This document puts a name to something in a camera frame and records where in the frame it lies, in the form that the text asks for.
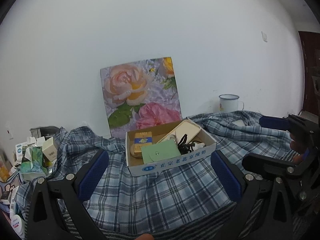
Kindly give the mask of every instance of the flower picture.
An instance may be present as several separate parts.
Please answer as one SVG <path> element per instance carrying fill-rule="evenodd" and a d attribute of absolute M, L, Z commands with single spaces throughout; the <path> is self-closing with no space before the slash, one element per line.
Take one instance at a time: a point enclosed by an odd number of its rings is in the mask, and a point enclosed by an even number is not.
<path fill-rule="evenodd" d="M 106 67 L 100 74 L 113 137 L 182 119 L 171 57 Z"/>

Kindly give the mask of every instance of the beige box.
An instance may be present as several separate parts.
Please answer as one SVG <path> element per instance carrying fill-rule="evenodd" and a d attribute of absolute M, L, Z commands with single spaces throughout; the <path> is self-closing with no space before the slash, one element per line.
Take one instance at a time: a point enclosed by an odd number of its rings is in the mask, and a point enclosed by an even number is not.
<path fill-rule="evenodd" d="M 53 137 L 49 138 L 43 143 L 42 152 L 51 162 L 53 162 L 57 158 L 57 149 L 54 146 Z"/>
<path fill-rule="evenodd" d="M 152 142 L 157 143 L 161 140 L 165 135 L 167 135 L 170 131 L 172 131 L 176 126 L 178 126 L 182 121 L 166 123 L 162 125 L 157 125 L 145 129 L 129 131 L 126 133 L 125 137 L 125 147 L 126 147 L 126 161 L 128 169 L 132 176 L 142 176 L 146 174 L 151 174 L 154 172 L 161 172 L 171 168 L 175 168 L 187 163 L 191 163 L 207 157 L 211 155 L 212 152 L 216 150 L 217 142 L 212 138 L 212 136 L 203 130 L 199 125 L 200 132 L 196 135 L 194 140 L 203 142 L 205 144 L 204 148 L 196 150 L 194 152 L 184 154 L 178 157 L 166 159 L 159 162 L 153 162 L 144 164 L 143 159 L 137 159 L 130 154 L 130 147 L 134 143 L 134 135 L 137 132 L 152 132 Z"/>

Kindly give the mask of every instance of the silver screw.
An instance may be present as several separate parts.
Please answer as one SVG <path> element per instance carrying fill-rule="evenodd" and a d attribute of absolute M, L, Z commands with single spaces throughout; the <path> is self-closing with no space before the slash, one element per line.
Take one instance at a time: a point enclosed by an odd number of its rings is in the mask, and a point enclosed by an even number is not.
<path fill-rule="evenodd" d="M 288 171 L 289 173 L 293 173 L 293 172 L 294 172 L 294 168 L 293 168 L 293 167 L 288 167 L 288 168 L 287 168 L 287 171 Z"/>
<path fill-rule="evenodd" d="M 69 173 L 69 174 L 66 176 L 66 179 L 67 179 L 67 180 L 72 180 L 74 177 L 75 177 L 74 174 Z"/>
<path fill-rule="evenodd" d="M 254 179 L 254 177 L 251 174 L 246 174 L 245 178 L 247 180 L 253 180 Z"/>
<path fill-rule="evenodd" d="M 299 198 L 301 200 L 305 200 L 307 198 L 307 193 L 305 191 L 300 192 Z"/>
<path fill-rule="evenodd" d="M 279 184 L 281 184 L 281 183 L 282 183 L 282 179 L 279 178 L 279 177 L 277 177 L 277 178 L 276 178 L 276 182 L 279 183 Z"/>
<path fill-rule="evenodd" d="M 39 184 L 44 183 L 44 178 L 39 178 L 39 179 L 38 179 L 38 183 L 39 183 Z"/>

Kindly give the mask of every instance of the blue mug rim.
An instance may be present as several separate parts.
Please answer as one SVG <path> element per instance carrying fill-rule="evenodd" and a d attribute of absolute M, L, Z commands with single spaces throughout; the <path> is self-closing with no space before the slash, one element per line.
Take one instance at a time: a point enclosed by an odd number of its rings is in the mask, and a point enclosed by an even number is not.
<path fill-rule="evenodd" d="M 236 98 L 223 98 L 223 96 L 234 96 Z M 235 100 L 235 99 L 239 99 L 240 96 L 234 95 L 234 94 L 223 94 L 223 95 L 220 95 L 219 98 L 224 99 L 224 100 Z"/>

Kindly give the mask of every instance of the wooden door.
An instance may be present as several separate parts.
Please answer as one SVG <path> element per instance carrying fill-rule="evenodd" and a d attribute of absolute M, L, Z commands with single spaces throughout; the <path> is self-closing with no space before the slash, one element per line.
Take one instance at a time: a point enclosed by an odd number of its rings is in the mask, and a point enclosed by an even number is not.
<path fill-rule="evenodd" d="M 299 32 L 304 60 L 303 111 L 319 115 L 310 67 L 320 67 L 320 33 Z"/>

